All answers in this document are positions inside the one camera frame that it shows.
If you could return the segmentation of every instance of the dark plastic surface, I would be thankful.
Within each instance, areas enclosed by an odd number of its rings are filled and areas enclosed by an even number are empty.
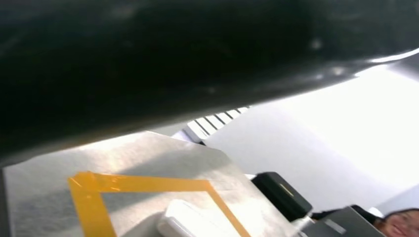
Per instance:
[[[318,2],[1,2],[0,166],[338,83],[418,45],[414,1]]]

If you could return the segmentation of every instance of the gray device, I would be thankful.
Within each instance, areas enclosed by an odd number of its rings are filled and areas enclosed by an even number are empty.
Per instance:
[[[385,237],[351,207],[330,214],[302,232],[308,237]]]

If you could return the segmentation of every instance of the table surface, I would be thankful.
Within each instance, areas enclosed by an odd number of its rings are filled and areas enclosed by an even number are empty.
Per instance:
[[[221,151],[152,132],[88,144],[5,169],[13,236],[83,236],[67,178],[81,171],[207,179],[252,237],[290,236],[293,228]],[[120,237],[160,237],[154,228],[168,203],[183,199],[209,216],[221,211],[205,192],[102,194]],[[232,228],[226,218],[220,225]]]

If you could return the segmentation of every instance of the yellow tape outline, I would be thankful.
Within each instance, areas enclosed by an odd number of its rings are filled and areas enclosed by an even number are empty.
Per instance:
[[[207,192],[241,237],[251,237],[208,180],[79,172],[68,178],[85,237],[117,237],[101,193]]]

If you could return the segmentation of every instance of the black box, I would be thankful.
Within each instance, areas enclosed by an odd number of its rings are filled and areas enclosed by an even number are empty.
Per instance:
[[[275,172],[258,174],[251,181],[288,221],[306,216],[313,208],[303,196]]]

